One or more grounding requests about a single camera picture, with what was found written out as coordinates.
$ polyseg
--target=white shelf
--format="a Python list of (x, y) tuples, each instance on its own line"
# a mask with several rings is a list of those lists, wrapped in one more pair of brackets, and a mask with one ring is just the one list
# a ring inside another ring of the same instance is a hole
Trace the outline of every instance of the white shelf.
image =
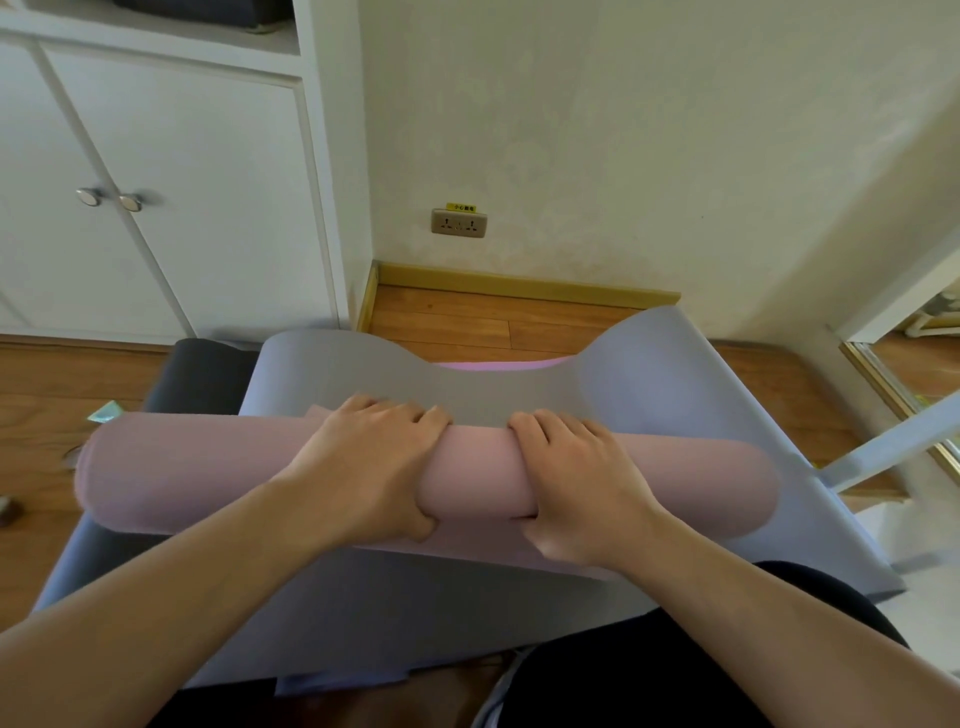
[(0, 30), (300, 75), (300, 46), (293, 22), (273, 33), (254, 34), (118, 8), (110, 0), (17, 0), (17, 4), (23, 10), (0, 5)]

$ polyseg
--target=hand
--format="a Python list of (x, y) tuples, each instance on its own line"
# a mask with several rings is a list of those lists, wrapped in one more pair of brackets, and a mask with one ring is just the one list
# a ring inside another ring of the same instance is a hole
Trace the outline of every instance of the hand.
[[(416, 488), (449, 424), (440, 407), (424, 412), (418, 404), (353, 395), (267, 487), (293, 494), (290, 518), (316, 532), (323, 547), (422, 541), (436, 522), (418, 508)], [(286, 527), (296, 531), (290, 518)]]
[(623, 571), (661, 517), (650, 486), (612, 433), (591, 420), (516, 412), (516, 433), (540, 509), (523, 533), (548, 559)]

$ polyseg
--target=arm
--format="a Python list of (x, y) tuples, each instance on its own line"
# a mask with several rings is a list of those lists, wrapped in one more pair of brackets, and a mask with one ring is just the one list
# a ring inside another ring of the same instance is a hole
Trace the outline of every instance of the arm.
[(549, 558), (625, 575), (779, 728), (945, 726), (960, 684), (900, 645), (666, 513), (610, 432), (539, 410), (510, 420)]
[(322, 552), (426, 538), (414, 492), (448, 423), (350, 398), (270, 482), (0, 635), (0, 724), (145, 725)]

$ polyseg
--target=cabinet door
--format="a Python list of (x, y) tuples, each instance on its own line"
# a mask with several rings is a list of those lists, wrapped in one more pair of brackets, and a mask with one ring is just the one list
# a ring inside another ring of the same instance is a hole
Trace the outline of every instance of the cabinet door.
[(198, 334), (335, 326), (299, 81), (44, 48)]
[(0, 38), (0, 68), (0, 300), (53, 335), (181, 338), (122, 212), (78, 199), (103, 181), (28, 41)]

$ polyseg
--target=electrical outlet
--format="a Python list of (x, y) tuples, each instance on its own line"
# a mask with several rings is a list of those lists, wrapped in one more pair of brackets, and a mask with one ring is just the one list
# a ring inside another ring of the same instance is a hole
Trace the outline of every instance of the electrical outlet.
[(487, 234), (487, 216), (481, 212), (437, 208), (430, 213), (430, 231), (440, 235), (483, 237)]

